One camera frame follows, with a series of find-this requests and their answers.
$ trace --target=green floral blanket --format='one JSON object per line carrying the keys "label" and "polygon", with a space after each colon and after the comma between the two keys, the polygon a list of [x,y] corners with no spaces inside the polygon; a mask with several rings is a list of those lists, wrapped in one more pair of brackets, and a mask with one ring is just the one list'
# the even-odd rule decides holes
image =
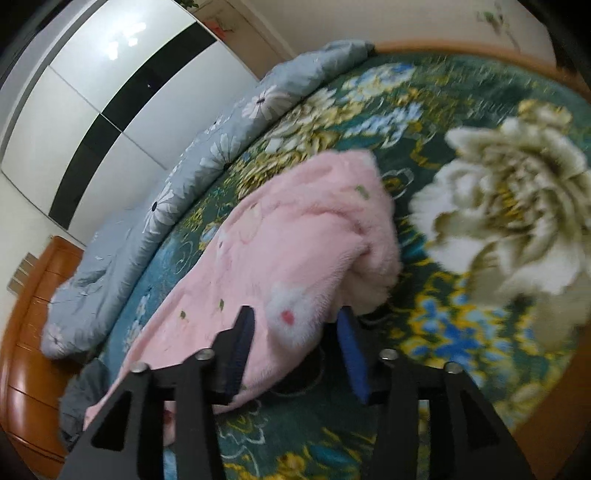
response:
{"label": "green floral blanket", "polygon": [[[114,378],[241,198],[321,150],[368,148],[395,201],[404,270],[363,321],[421,363],[462,364],[514,429],[561,377],[589,315],[590,119],[577,94],[498,61],[375,56],[286,114],[194,205],[138,282],[102,359]],[[218,417],[226,472],[357,478],[377,418],[351,393],[329,326],[285,381]],[[420,478],[427,420],[421,408]]]}

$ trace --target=pink fleece blanket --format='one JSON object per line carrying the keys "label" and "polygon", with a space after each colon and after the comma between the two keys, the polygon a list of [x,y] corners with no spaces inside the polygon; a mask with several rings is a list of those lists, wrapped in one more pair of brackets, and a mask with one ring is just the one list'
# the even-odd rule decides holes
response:
{"label": "pink fleece blanket", "polygon": [[[265,183],[154,313],[86,425],[134,362],[181,363],[231,328],[242,305],[255,310],[255,335],[244,389],[223,410],[271,388],[318,345],[323,322],[343,305],[364,314],[387,299],[401,268],[393,211],[368,151],[328,151]],[[169,443],[174,404],[167,410]]]}

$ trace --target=blue flower print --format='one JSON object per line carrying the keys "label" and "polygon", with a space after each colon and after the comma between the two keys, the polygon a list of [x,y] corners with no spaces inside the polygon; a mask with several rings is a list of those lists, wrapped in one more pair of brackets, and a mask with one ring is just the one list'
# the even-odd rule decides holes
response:
{"label": "blue flower print", "polygon": [[343,84],[343,90],[350,90],[345,99],[351,102],[364,102],[391,92],[409,81],[415,68],[406,63],[386,63],[363,72]]}
{"label": "blue flower print", "polygon": [[353,128],[349,128],[344,137],[355,135],[385,136],[386,139],[381,148],[389,148],[398,143],[408,128],[410,122],[415,122],[421,118],[421,104],[413,102],[406,107],[395,108],[388,115],[373,115],[367,120]]}

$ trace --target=black metal bracket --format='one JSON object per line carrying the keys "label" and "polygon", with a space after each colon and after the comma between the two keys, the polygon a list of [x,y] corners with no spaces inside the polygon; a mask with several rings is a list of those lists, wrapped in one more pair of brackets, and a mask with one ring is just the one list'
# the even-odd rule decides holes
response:
{"label": "black metal bracket", "polygon": [[374,453],[364,466],[368,480],[416,479],[419,400],[429,401],[431,480],[535,480],[511,433],[461,365],[426,367],[398,350],[380,349],[350,307],[340,311],[337,331],[353,390],[363,403],[383,405]]}
{"label": "black metal bracket", "polygon": [[59,480],[163,480],[164,402],[176,402],[179,480],[225,480],[212,405],[239,392],[255,330],[242,307],[234,327],[180,365],[138,362],[68,457]]}

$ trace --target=light blue comforter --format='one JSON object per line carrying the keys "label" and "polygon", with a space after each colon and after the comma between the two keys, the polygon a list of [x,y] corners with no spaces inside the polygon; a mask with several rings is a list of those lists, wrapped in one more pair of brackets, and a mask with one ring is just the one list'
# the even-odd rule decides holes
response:
{"label": "light blue comforter", "polygon": [[372,49],[363,41],[339,41],[278,65],[201,132],[144,203],[114,214],[95,234],[74,276],[50,302],[43,354],[62,358],[105,340],[162,240],[226,165],[320,85],[366,60]]}

